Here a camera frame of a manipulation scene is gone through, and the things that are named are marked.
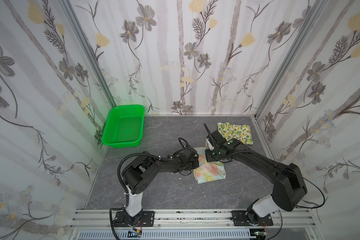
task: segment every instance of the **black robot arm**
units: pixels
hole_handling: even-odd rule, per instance
[[[248,211],[248,222],[257,224],[267,214],[283,209],[292,211],[300,200],[307,194],[307,188],[298,166],[291,163],[288,166],[275,162],[258,152],[246,147],[241,141],[232,138],[226,141],[218,131],[207,136],[212,150],[207,149],[207,162],[232,159],[244,163],[273,184],[273,191],[268,196],[254,201]]]

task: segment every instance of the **green mesh basket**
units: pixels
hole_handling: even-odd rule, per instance
[[[143,137],[144,113],[142,105],[112,108],[101,137],[103,144],[115,148],[139,146]]]

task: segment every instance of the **floral cloth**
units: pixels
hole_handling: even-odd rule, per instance
[[[253,144],[251,127],[248,125],[234,125],[229,122],[218,122],[217,130],[227,141],[231,138],[236,138],[244,144]]]
[[[196,147],[195,150],[199,154],[199,167],[193,170],[193,175],[198,184],[225,179],[226,172],[222,162],[207,162],[204,147]]]

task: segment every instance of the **wire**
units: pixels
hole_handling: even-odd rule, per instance
[[[320,204],[320,205],[318,205],[318,206],[315,206],[315,207],[304,207],[304,206],[296,205],[296,207],[303,207],[303,208],[306,208],[306,209],[318,209],[319,207],[322,207],[322,206],[325,204],[325,196],[324,196],[324,193],[321,191],[321,189],[320,189],[318,186],[316,186],[313,182],[311,182],[310,180],[306,179],[306,178],[303,177],[302,175],[298,175],[297,173],[292,172],[292,171],[289,171],[289,170],[287,170],[287,169],[284,169],[284,170],[287,171],[287,172],[293,173],[293,174],[295,174],[295,175],[297,175],[297,176],[299,176],[299,177],[302,177],[303,179],[307,180],[310,184],[314,185],[314,186],[320,191],[321,195],[323,196],[323,203]]]
[[[218,150],[218,149],[219,149],[219,148],[218,148],[218,145],[215,143],[215,140],[214,140],[213,137],[212,137],[211,131],[209,131],[209,129],[208,129],[208,127],[207,127],[207,125],[206,125],[205,122],[204,122],[204,127],[205,127],[206,132],[208,133],[208,136],[209,136],[209,138],[210,138],[210,140],[211,140],[211,142],[212,142],[213,148],[214,148],[215,150]]]
[[[229,161],[226,161],[226,162],[222,162],[221,160],[219,160],[219,162],[222,162],[222,163],[229,163],[229,162],[232,162],[233,160],[229,160]]]
[[[188,142],[187,142],[184,138],[179,137],[178,140],[179,140],[179,142],[180,142],[180,144],[181,144],[182,147],[188,147]]]
[[[270,240],[270,239],[272,239],[272,238],[276,237],[276,236],[279,234],[279,232],[281,231],[281,229],[283,228],[283,216],[281,215],[280,210],[279,210],[279,214],[280,214],[280,217],[281,217],[281,226],[280,226],[280,228],[279,228],[278,232],[277,232],[277,233],[276,233],[273,237],[268,238],[268,240]]]
[[[113,236],[116,238],[116,240],[120,240],[120,239],[117,237],[116,232],[115,232],[115,228],[114,228],[114,226],[113,226],[112,211],[120,211],[120,210],[124,210],[124,209],[125,209],[125,207],[110,208],[110,209],[109,209],[110,228],[112,229]]]

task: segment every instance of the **yellow flower print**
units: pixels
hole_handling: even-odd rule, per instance
[[[28,18],[36,24],[42,24],[44,22],[43,11],[34,1],[29,1]]]
[[[292,94],[288,95],[288,102],[289,102],[289,105],[291,106],[291,108],[293,108],[295,106],[295,97]]]
[[[82,108],[85,108],[90,102],[91,102],[91,99],[90,99],[90,98],[84,98],[84,99],[82,99],[82,101],[81,101],[81,107],[82,107]]]
[[[189,76],[185,76],[181,78],[183,82],[193,83],[193,78],[190,78]]]
[[[59,238],[61,238],[62,236],[64,236],[64,234],[65,234],[65,231],[64,231],[64,228],[59,228],[58,229],[58,232],[57,232],[57,236],[59,237]]]
[[[10,219],[10,220],[14,220],[15,218],[16,218],[16,213],[13,213],[13,214],[11,214],[8,218]]]
[[[360,30],[360,13],[354,15],[353,17],[350,17],[348,20],[348,27],[352,31],[358,31]]]
[[[217,25],[217,20],[216,19],[214,19],[214,18],[210,18],[210,20],[209,20],[209,28],[214,28],[214,27],[216,27],[216,25]]]
[[[202,12],[204,9],[205,0],[193,0],[189,5],[189,9],[194,13]]]
[[[101,33],[96,33],[96,44],[100,47],[106,47],[109,44],[109,39]]]
[[[5,206],[5,202],[0,203],[0,209],[2,209]]]
[[[59,117],[62,117],[62,115],[63,115],[64,112],[63,112],[61,109],[59,109],[59,110],[56,111],[56,113],[57,113],[57,115],[58,115]]]
[[[58,29],[59,33],[64,36],[65,34],[64,25],[60,23],[56,23],[56,28]]]
[[[240,46],[242,46],[242,47],[249,46],[252,43],[254,43],[254,41],[255,41],[255,39],[254,39],[254,36],[252,35],[252,33],[247,33],[244,36],[243,40],[241,41]]]
[[[61,109],[62,111],[66,111],[66,110],[67,110],[67,106],[65,106],[64,104],[62,104],[62,105],[60,106],[60,109]]]
[[[350,55],[352,58],[360,57],[360,44],[353,50],[352,54]]]

